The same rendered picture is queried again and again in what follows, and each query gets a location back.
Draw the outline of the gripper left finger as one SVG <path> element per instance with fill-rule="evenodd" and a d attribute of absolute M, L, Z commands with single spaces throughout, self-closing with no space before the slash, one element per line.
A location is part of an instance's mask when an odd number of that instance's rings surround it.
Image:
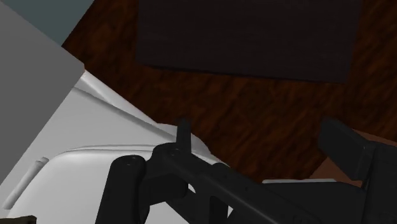
<path fill-rule="evenodd" d="M 192 153 L 190 124 L 149 160 L 127 155 L 111 163 L 95 224 L 144 224 L 150 206 L 166 202 L 188 224 L 310 224 L 310 213 L 262 189 L 222 163 Z"/>

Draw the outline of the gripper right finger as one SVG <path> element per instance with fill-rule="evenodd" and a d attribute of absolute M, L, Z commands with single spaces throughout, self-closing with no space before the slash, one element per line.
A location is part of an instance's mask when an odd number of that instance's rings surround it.
<path fill-rule="evenodd" d="M 322 120 L 318 146 L 349 179 L 362 182 L 361 224 L 397 224 L 397 147 L 369 140 L 333 118 Z"/>

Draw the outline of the dark robot stand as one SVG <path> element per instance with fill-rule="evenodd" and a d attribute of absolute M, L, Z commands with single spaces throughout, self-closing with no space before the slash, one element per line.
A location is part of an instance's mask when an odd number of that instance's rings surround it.
<path fill-rule="evenodd" d="M 136 60 L 343 83 L 363 0 L 139 0 Z"/>

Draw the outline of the dark olive object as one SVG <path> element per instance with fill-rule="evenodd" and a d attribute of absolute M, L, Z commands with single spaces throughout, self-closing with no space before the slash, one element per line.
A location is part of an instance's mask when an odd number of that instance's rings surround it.
<path fill-rule="evenodd" d="M 35 216 L 21 216 L 16 218 L 0 218 L 0 224 L 36 224 Z"/>

